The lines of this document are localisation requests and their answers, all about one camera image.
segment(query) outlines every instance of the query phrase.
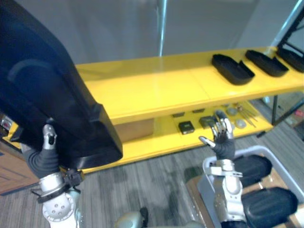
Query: black tray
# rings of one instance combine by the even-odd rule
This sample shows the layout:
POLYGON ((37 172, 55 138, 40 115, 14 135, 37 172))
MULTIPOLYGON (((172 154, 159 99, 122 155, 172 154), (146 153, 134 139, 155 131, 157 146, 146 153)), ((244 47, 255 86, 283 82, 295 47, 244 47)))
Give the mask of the black tray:
POLYGON ((229 82, 235 85, 246 84, 255 75, 243 61, 237 63, 233 58, 225 55, 213 55, 212 64, 229 82))
POLYGON ((304 56, 301 57, 295 52, 284 48, 279 48, 276 53, 294 69, 304 73, 304 56))
POLYGON ((242 203, 249 227, 271 228, 296 212, 298 199, 290 190, 275 187, 249 192, 242 203))
POLYGON ((272 169, 272 164, 267 157, 259 155, 242 156, 234 161, 236 171, 243 173, 240 178, 243 188, 258 183, 262 178, 268 176, 272 169))
POLYGON ((279 60, 277 60, 276 57, 271 59, 263 53, 254 50, 248 50, 245 55, 255 65, 257 65, 259 68, 271 76, 279 77, 288 71, 288 68, 285 67, 279 60))

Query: yellow shelving unit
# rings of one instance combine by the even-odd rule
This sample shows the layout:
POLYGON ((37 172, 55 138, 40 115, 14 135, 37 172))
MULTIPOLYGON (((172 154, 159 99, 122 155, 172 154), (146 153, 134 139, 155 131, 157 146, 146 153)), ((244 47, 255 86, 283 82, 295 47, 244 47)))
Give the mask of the yellow shelving unit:
MULTIPOLYGON (((252 49, 267 53, 270 57, 276 55, 275 47, 252 49)), ((104 105, 113 124, 155 119, 153 135, 125 142, 121 160, 84 171, 97 171, 199 146, 201 143, 198 136, 212 138, 211 131, 200 126, 199 118, 212 115, 215 108, 224 109, 220 105, 265 95, 303 91, 303 73, 294 70, 276 56, 289 71, 282 77, 269 76, 246 59, 246 51, 247 49, 217 50, 76 65, 89 91, 98 103, 104 105), (239 86, 227 81, 211 64, 212 56, 218 53, 236 61, 243 60, 255 73, 253 80, 239 86), (207 109, 201 114, 191 112, 201 108, 207 109), (174 113, 185 111, 183 117, 172 117, 174 113), (189 120, 194 125, 195 132, 182 135, 178 123, 189 120)), ((245 129, 235 129, 236 137, 272 128, 250 103, 242 104, 256 114, 258 122, 252 120, 256 128, 247 124, 245 129)))
MULTIPOLYGON (((254 134, 261 131, 268 131, 272 128, 272 125, 255 109, 249 102, 242 102, 242 106, 255 114, 255 121, 251 118, 251 121, 256 127, 253 127, 247 123, 244 129, 235 128, 235 137, 254 134)), ((154 134, 138 140, 125 142, 123 144, 123 158, 114 163, 95 167, 91 169, 84 169, 84 173, 107 169, 113 166, 118 166, 130 162, 135 162, 143 159, 148 159, 172 152, 177 152, 191 147, 202 146, 199 141, 199 136, 204 135, 210 139, 213 138, 210 129, 203 129, 199 123, 199 119, 203 116, 213 115, 215 110, 221 109, 225 111, 227 108, 222 106, 216 106, 206 109, 202 113, 186 112, 182 117, 163 116, 155 119, 154 134), (195 131, 194 133, 183 135, 181 134, 178 124, 184 121, 191 121, 195 131)), ((236 119, 243 119, 240 114, 236 116, 228 116, 232 123, 236 119)))
MULTIPOLYGON (((253 49, 275 55, 275 48, 253 49)), ((280 57, 276 56, 289 71, 282 77, 272 77, 246 59, 246 51, 217 50, 76 67, 113 124, 303 90, 303 73, 280 57), (218 53, 243 60, 255 73, 253 80, 245 85, 231 84, 211 64, 212 56, 218 53)))

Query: small black box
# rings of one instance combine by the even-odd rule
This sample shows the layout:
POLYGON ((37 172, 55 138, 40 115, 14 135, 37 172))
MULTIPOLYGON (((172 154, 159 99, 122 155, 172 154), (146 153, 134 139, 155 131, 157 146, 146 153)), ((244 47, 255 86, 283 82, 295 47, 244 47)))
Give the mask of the small black box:
POLYGON ((179 123, 179 128, 182 134, 189 134, 194 132, 194 127, 191 121, 185 121, 179 123))

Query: metal rod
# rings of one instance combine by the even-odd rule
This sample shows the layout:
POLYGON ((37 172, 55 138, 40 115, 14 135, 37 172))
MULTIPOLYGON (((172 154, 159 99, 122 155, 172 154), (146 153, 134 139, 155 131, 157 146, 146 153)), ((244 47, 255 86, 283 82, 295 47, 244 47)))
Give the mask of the metal rod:
POLYGON ((272 107, 272 118, 271 118, 272 125, 274 125, 274 122, 276 121, 276 107, 277 107, 277 95, 274 96, 274 105, 272 107))
POLYGON ((285 42, 285 44, 292 47, 294 50, 297 50, 298 52, 300 52, 304 55, 304 52, 300 48, 296 47, 295 45, 288 43, 288 42, 285 42))
POLYGON ((295 30, 295 31, 298 31, 298 30, 303 29, 303 28, 304 28, 304 25, 302 25, 302 26, 300 26, 300 27, 296 28, 296 30, 295 30))
POLYGON ((280 32, 277 34, 277 36, 271 46, 275 46, 277 40, 280 37, 282 37, 283 33, 285 33, 283 35, 283 37, 281 38, 281 41, 279 41, 279 43, 277 44, 277 46, 279 48, 281 48, 287 42, 287 40, 290 38, 291 34, 296 30, 296 28, 300 24, 303 16, 304 16, 304 1, 298 0, 298 2, 294 6, 292 12, 288 16, 285 23, 283 24, 280 32))
POLYGON ((251 126, 254 126, 254 123, 250 120, 249 116, 244 112, 244 111, 241 111, 239 112, 241 114, 242 117, 244 117, 244 119, 251 125, 251 126))
POLYGON ((167 0, 158 1, 157 21, 158 21, 158 56, 162 56, 165 41, 166 19, 167 19, 167 0))
POLYGON ((255 118, 255 115, 251 112, 251 111, 249 111, 248 109, 244 109, 244 111, 252 118, 252 119, 254 119, 255 121, 257 121, 257 119, 255 118))
POLYGON ((288 112, 284 113, 278 120, 276 120, 274 123, 272 123, 273 126, 277 126, 279 123, 281 123, 284 119, 289 117, 292 113, 294 113, 299 107, 304 105, 304 99, 296 103, 291 109, 288 110, 288 112))

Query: floor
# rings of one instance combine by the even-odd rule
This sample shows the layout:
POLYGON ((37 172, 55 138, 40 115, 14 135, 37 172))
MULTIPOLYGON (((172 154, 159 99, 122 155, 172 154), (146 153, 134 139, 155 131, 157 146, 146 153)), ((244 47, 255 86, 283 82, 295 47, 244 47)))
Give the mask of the floor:
MULTIPOLYGON (((259 101, 253 103, 270 116, 269 108, 259 101)), ((304 187, 304 143, 294 130, 281 123, 262 138, 252 135, 236 139, 237 149, 257 144, 268 147, 304 187)), ((198 220, 185 184, 202 174, 202 161, 212 155, 204 146, 86 175, 80 186, 86 227, 112 228, 125 212, 142 206, 149 210, 149 226, 198 220)), ((0 227, 48 228, 41 211, 42 205, 37 204, 30 189, 0 197, 0 227)))

